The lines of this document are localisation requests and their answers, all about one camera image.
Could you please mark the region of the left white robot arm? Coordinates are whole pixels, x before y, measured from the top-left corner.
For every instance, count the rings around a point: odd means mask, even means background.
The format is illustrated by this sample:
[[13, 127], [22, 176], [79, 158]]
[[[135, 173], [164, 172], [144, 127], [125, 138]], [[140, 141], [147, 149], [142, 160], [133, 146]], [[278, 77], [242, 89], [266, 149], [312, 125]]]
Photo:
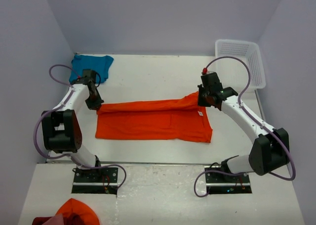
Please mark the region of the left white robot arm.
[[83, 136], [77, 113], [83, 105], [89, 110], [98, 111], [103, 104], [98, 87], [101, 83], [99, 73], [84, 69], [83, 75], [70, 83], [66, 95], [49, 111], [41, 115], [43, 142], [46, 150], [58, 154], [51, 160], [70, 158], [92, 182], [102, 178], [99, 158], [83, 145]]

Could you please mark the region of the orange t shirt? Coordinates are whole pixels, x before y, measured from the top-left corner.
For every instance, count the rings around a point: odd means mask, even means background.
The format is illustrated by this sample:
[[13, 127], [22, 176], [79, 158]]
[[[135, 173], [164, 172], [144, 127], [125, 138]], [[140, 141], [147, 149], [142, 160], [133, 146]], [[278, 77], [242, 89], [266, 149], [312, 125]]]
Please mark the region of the orange t shirt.
[[198, 93], [181, 99], [102, 104], [95, 137], [113, 140], [171, 140], [210, 143], [213, 129]]

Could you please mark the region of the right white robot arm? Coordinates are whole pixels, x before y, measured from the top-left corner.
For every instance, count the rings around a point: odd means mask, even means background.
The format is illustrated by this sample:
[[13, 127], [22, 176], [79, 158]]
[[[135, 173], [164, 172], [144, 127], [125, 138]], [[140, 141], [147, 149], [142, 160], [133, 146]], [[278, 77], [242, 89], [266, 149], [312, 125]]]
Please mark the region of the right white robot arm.
[[198, 105], [215, 107], [229, 116], [252, 143], [248, 155], [222, 161], [221, 178], [233, 181], [240, 173], [263, 176], [290, 163], [289, 136], [285, 129], [276, 129], [258, 117], [231, 87], [224, 88], [217, 73], [202, 74], [198, 86]]

